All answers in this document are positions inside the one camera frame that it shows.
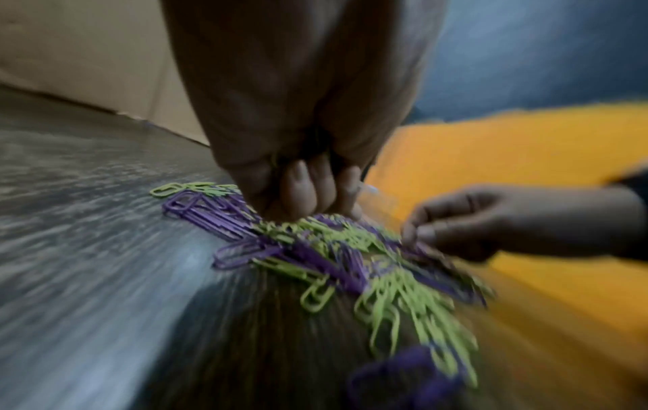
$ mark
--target sleeve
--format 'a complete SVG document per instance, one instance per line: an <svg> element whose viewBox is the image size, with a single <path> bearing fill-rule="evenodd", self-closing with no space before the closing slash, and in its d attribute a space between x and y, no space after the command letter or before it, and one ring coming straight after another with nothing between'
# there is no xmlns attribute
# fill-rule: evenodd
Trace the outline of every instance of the sleeve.
<svg viewBox="0 0 648 410"><path fill-rule="evenodd" d="M617 180L615 184L625 185L633 190L643 201L646 214L648 214L648 170ZM622 254L616 256L625 259L648 261L648 236Z"/></svg>

